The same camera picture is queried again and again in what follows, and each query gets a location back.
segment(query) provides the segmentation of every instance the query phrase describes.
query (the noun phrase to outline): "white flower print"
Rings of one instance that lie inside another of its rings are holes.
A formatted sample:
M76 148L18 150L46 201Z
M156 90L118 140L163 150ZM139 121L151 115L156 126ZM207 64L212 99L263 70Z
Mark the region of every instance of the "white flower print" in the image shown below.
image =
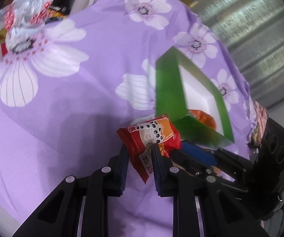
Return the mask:
M243 103L243 109L246 113L246 119L250 120L251 122L256 122L256 111L254 108L254 102L252 98L249 96L248 100L245 100Z
M146 117L137 118L130 123L130 126L133 126L133 125L136 125L136 124L139 124L139 123L143 123L143 122L151 120L155 117L156 117L155 114L151 114L151 115L148 115Z
M189 33L179 32L173 40L178 44L178 49L200 69L206 64L206 57L214 59L217 56L218 48L209 44L216 42L214 35L208 31L207 26L197 22Z
M236 104L239 102L239 93L235 91L236 83L233 76L229 76L224 69L221 69L217 75L217 80L211 79L211 82L220 91L226 109L229 112L231 109L231 104Z
M151 110L155 107L156 72L148 59L142 63L147 75L126 73L123 82L116 88L116 94L128 100L131 106L140 111Z
M23 107L36 96L38 78L32 70L48 77L66 77L79 71L89 56L73 47L58 44L79 41L86 31L75 28L71 19L45 28L8 51L0 62L0 99L8 107Z
M168 13L172 9L166 0L126 0L126 10L135 22L144 22L145 25L162 30L169 21L158 13Z

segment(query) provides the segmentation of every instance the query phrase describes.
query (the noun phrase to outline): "metal surface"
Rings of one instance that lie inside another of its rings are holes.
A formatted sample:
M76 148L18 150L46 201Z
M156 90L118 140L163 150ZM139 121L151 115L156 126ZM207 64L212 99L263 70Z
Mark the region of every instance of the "metal surface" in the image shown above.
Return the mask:
M200 0L192 10L227 46L263 106L284 98L284 1Z

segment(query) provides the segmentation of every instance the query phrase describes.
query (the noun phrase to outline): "plastic bag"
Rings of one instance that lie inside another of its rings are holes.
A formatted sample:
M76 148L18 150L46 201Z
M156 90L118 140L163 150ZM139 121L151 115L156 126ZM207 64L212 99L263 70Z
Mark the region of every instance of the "plastic bag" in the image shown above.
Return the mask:
M18 43L26 41L44 25L53 0L14 0L1 11L7 30L6 48L12 50Z

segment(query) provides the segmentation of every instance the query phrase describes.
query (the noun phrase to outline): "screw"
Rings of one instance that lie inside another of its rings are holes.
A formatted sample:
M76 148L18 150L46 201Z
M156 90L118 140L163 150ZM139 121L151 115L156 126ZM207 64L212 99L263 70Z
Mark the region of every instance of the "screw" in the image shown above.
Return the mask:
M103 173L109 173L110 171L111 171L111 168L108 166L102 168Z
M206 179L209 183L214 183L216 181L216 179L212 175L207 176Z
M75 177L72 176L72 175L70 175L70 176L68 176L68 177L65 178L65 181L66 181L67 183L72 183L72 182L74 182L74 180L75 180Z
M175 166L171 167L169 170L170 170L172 173L178 173L178 172L179 172L179 168L178 168L178 167L175 167Z

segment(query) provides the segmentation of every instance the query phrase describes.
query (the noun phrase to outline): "purple floral cloth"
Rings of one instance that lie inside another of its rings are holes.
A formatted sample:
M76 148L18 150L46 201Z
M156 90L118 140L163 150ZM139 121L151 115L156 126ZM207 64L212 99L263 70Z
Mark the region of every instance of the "purple floral cloth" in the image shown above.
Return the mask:
M175 45L217 86L248 158L249 85L228 51L178 0L99 0L46 26L0 62L0 204L23 222L68 175L117 155L116 130L155 113L155 63ZM171 236L172 199L129 165L109 202L109 234Z

